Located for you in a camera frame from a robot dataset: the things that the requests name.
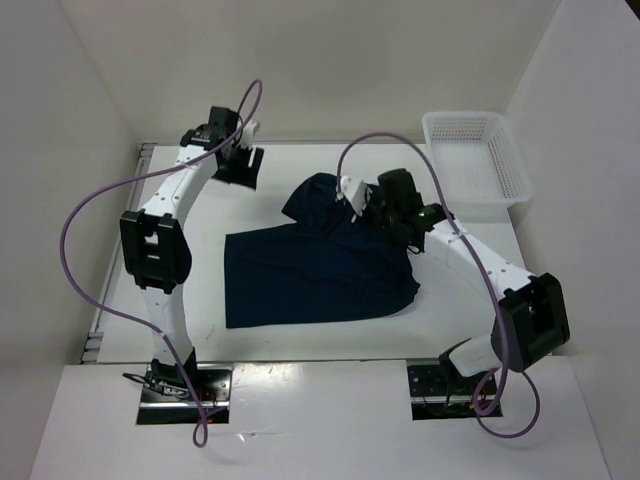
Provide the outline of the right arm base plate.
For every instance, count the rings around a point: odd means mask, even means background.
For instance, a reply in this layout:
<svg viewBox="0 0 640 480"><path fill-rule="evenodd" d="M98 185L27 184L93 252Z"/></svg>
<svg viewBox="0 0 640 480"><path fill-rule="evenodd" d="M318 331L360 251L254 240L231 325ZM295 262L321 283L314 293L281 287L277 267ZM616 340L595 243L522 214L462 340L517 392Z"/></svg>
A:
<svg viewBox="0 0 640 480"><path fill-rule="evenodd" d="M406 370L414 421L476 416L472 396L485 372L472 377L455 377L434 359L408 361Z"/></svg>

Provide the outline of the navy blue shorts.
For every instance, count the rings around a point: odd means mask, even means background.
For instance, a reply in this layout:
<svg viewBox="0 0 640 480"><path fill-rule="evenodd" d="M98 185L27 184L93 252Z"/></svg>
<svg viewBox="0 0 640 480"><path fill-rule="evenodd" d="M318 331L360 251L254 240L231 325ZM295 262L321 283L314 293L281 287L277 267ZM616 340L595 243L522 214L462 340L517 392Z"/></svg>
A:
<svg viewBox="0 0 640 480"><path fill-rule="evenodd" d="M316 173L283 206L290 223L227 235L227 328L375 319L413 303L420 285L406 249L354 219L336 184Z"/></svg>

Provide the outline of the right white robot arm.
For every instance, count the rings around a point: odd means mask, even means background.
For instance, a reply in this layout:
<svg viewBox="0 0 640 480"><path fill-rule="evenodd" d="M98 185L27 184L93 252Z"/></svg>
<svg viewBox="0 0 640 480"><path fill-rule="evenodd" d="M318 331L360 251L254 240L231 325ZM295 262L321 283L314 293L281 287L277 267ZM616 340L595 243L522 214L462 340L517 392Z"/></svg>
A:
<svg viewBox="0 0 640 480"><path fill-rule="evenodd" d="M412 175L396 169L378 176L364 217L387 238L449 267L496 312L489 334L464 340L439 356L440 385L460 393L474 376L506 366L522 373L570 338L559 280L518 267L464 229L442 205L426 205Z"/></svg>

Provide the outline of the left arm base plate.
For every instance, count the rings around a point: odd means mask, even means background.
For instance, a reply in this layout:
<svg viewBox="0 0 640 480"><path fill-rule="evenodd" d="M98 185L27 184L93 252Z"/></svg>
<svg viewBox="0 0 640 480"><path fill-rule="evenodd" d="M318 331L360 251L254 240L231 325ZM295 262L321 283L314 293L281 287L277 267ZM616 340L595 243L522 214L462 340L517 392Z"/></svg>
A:
<svg viewBox="0 0 640 480"><path fill-rule="evenodd" d="M184 385L151 382L151 367L144 376L124 374L142 386L136 424L195 425L200 415ZM229 365L204 364L196 372L194 387L207 416L208 424L228 424L230 417L232 368Z"/></svg>

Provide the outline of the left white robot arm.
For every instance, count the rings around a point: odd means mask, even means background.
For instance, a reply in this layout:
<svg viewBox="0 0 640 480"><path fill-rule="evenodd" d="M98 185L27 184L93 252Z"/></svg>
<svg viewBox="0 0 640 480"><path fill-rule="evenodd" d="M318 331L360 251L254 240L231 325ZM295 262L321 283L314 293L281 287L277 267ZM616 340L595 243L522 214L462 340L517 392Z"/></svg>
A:
<svg viewBox="0 0 640 480"><path fill-rule="evenodd" d="M211 108L207 122L181 138L174 169L156 192L120 218L125 269L141 289L153 332L144 380L180 400L191 398L200 385L184 307L192 254L183 225L209 180L256 188L264 155L253 145L258 129L258 122L242 121L231 109Z"/></svg>

